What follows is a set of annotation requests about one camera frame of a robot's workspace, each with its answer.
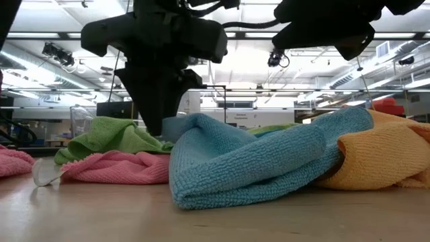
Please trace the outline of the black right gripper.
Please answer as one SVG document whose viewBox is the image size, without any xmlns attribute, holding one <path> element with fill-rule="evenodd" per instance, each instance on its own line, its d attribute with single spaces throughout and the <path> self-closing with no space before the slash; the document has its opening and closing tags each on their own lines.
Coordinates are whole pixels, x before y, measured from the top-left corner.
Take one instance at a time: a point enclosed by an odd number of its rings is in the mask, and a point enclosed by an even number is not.
<svg viewBox="0 0 430 242">
<path fill-rule="evenodd" d="M 334 46 L 350 61 L 374 39 L 370 22 L 382 8 L 381 0 L 283 0 L 274 16 L 286 27 L 272 43 L 278 49 Z"/>
</svg>

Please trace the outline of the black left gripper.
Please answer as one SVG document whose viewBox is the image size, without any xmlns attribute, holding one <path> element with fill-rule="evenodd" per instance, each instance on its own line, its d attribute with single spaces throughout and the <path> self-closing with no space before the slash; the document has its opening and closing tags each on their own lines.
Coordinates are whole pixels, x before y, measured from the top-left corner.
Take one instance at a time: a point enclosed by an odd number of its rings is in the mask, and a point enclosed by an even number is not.
<svg viewBox="0 0 430 242">
<path fill-rule="evenodd" d="M 221 0 L 133 0 L 133 11 L 86 24 L 81 47 L 103 57 L 108 46 L 120 50 L 130 62 L 159 57 L 200 58 L 221 63 L 227 54 L 228 37 L 222 24 L 192 15 Z M 162 88 L 161 123 L 158 129 L 158 87 L 145 68 L 114 71 L 152 136 L 161 136 L 163 120 L 177 115 L 181 98 L 189 89 L 202 87 L 202 78 L 185 69 Z"/>
</svg>

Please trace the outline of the green microfiber towel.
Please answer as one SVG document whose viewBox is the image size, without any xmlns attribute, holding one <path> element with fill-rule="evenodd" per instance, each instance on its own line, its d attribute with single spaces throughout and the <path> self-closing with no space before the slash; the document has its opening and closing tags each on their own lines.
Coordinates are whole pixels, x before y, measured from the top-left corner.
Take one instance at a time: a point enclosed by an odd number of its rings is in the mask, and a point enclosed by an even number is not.
<svg viewBox="0 0 430 242">
<path fill-rule="evenodd" d="M 172 148 L 172 143 L 157 140 L 132 120 L 99 116 L 92 119 L 88 132 L 72 138 L 66 148 L 56 153 L 54 162 L 64 165 L 109 151 L 168 154 Z"/>
<path fill-rule="evenodd" d="M 269 126 L 250 129 L 250 130 L 248 130 L 248 133 L 250 133 L 256 137 L 261 137 L 261 136 L 264 136 L 264 135 L 269 134 L 271 132 L 277 132 L 280 130 L 289 129 L 293 126 L 297 126 L 297 124 L 295 124 L 295 123 L 275 124 L 275 125 L 269 125 Z"/>
</svg>

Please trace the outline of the clear plastic bin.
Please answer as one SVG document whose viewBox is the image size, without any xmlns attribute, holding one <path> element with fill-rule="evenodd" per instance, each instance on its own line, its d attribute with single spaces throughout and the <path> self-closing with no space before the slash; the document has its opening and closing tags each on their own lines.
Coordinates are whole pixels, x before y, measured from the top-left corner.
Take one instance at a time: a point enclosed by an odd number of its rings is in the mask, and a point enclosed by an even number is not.
<svg viewBox="0 0 430 242">
<path fill-rule="evenodd" d="M 72 137 L 75 138 L 90 131 L 94 117 L 95 116 L 87 108 L 82 106 L 71 106 L 70 118 Z"/>
</svg>

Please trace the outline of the blue microfiber towel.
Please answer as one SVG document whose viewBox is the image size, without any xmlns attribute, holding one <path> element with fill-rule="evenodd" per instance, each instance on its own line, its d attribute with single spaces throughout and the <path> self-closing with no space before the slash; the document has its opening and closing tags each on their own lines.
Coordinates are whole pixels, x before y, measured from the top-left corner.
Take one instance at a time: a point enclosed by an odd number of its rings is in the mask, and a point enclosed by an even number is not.
<svg viewBox="0 0 430 242">
<path fill-rule="evenodd" d="M 258 135 L 205 114 L 166 118 L 162 136 L 174 144 L 169 162 L 173 202 L 182 209 L 206 209 L 285 196 L 340 162 L 340 136 L 373 125 L 360 107 Z"/>
</svg>

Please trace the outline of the orange microfiber towel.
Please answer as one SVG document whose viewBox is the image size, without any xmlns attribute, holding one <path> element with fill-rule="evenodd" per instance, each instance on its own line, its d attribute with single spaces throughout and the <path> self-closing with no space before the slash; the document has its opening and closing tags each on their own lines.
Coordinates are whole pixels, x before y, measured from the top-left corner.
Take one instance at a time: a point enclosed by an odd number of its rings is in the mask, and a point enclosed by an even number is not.
<svg viewBox="0 0 430 242">
<path fill-rule="evenodd" d="M 369 111 L 374 126 L 344 134 L 344 159 L 314 184 L 335 190 L 430 189 L 430 124 Z"/>
</svg>

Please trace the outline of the pink microfiber towel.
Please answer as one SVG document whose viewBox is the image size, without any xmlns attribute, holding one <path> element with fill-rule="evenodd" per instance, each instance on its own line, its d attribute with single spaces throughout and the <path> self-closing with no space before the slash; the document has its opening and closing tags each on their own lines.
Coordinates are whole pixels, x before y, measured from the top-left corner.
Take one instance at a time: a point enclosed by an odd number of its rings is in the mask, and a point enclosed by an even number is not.
<svg viewBox="0 0 430 242">
<path fill-rule="evenodd" d="M 35 162 L 33 157 L 23 151 L 0 145 L 0 177 L 29 173 Z"/>
<path fill-rule="evenodd" d="M 137 154 L 120 151 L 95 153 L 82 160 L 54 167 L 48 179 L 40 178 L 44 159 L 35 162 L 32 168 L 34 183 L 47 186 L 57 179 L 101 184 L 151 185 L 169 181 L 169 155 Z"/>
</svg>

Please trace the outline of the white pillar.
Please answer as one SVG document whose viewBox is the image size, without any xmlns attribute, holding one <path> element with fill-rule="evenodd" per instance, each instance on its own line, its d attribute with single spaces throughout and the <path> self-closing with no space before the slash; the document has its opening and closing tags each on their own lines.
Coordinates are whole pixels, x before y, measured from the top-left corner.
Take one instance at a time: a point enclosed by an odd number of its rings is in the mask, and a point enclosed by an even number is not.
<svg viewBox="0 0 430 242">
<path fill-rule="evenodd" d="M 200 92 L 188 91 L 182 95 L 178 112 L 181 114 L 193 114 L 200 112 Z"/>
</svg>

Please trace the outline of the black monitor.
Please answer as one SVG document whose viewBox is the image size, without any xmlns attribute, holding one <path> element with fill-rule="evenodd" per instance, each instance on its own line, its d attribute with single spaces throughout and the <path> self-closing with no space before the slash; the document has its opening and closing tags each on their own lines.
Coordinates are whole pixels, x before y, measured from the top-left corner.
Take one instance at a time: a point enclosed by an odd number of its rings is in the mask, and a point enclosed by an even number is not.
<svg viewBox="0 0 430 242">
<path fill-rule="evenodd" d="M 137 120 L 138 110 L 133 102 L 103 102 L 97 104 L 96 116 Z"/>
</svg>

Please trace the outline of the black ceiling device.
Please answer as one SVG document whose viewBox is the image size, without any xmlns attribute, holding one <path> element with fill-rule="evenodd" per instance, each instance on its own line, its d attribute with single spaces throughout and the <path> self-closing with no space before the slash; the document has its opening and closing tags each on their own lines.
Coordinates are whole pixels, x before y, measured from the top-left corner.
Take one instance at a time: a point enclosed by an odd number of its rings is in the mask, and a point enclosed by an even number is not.
<svg viewBox="0 0 430 242">
<path fill-rule="evenodd" d="M 45 43 L 42 49 L 42 54 L 48 58 L 58 61 L 64 67 L 71 67 L 75 64 L 75 60 L 71 52 L 67 52 L 53 43 Z"/>
<path fill-rule="evenodd" d="M 287 64 L 283 65 L 282 61 L 287 60 Z M 287 68 L 290 66 L 290 59 L 289 57 L 285 54 L 285 50 L 281 50 L 281 49 L 276 49 L 274 48 L 270 53 L 269 53 L 269 58 L 267 61 L 267 65 L 268 67 L 281 67 L 281 68 Z"/>
</svg>

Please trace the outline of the black overhead crossbar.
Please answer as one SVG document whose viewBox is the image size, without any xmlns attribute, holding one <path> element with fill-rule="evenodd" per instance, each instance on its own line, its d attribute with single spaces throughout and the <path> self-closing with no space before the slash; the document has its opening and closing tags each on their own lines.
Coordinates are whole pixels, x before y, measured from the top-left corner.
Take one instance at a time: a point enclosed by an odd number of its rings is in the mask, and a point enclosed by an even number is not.
<svg viewBox="0 0 430 242">
<path fill-rule="evenodd" d="M 271 40 L 277 32 L 233 31 L 227 32 L 229 40 Z M 7 40 L 72 40 L 81 39 L 80 32 L 10 32 Z M 375 41 L 427 40 L 430 32 L 376 32 Z"/>
</svg>

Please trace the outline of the red object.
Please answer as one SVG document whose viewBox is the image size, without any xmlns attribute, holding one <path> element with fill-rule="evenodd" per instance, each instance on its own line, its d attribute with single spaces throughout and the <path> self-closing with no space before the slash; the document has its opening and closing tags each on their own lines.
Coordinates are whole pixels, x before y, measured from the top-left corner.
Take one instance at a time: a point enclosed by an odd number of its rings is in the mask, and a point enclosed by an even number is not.
<svg viewBox="0 0 430 242">
<path fill-rule="evenodd" d="M 373 109 L 385 114 L 404 116 L 404 107 L 397 105 L 396 100 L 392 97 L 374 100 Z"/>
</svg>

